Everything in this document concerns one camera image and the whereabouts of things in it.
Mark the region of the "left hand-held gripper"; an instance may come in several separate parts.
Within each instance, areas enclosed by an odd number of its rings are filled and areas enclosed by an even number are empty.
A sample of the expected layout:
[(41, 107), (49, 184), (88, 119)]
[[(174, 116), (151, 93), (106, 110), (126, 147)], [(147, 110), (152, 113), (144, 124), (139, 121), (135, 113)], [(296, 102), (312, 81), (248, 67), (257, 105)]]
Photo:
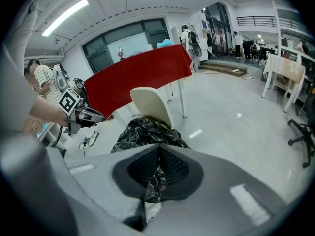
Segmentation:
[(67, 115), (68, 128), (65, 131), (67, 133), (77, 133), (81, 127), (92, 127), (106, 120), (102, 113), (84, 107), (83, 98), (71, 88), (67, 88), (63, 92), (59, 106)]

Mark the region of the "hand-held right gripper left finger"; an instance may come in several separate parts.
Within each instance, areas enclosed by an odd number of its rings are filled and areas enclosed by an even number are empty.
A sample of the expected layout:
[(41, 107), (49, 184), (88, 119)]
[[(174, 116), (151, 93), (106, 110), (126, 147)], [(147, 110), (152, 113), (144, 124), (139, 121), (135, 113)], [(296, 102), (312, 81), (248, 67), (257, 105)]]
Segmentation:
[(135, 215), (139, 199), (124, 195), (112, 178), (114, 166), (154, 145), (65, 162), (54, 148), (47, 154), (55, 182), (67, 198), (74, 217), (69, 236), (159, 236), (160, 224), (154, 221), (143, 232), (124, 224)]

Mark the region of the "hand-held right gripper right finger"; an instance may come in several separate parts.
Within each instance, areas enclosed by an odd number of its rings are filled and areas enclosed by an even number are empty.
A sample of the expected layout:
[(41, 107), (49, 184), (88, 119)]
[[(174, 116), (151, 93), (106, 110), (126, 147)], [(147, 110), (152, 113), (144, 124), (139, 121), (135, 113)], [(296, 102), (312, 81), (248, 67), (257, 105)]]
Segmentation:
[(189, 197), (167, 201), (147, 227), (150, 236), (266, 236), (286, 202), (236, 164), (188, 148), (167, 146), (200, 164), (203, 180)]

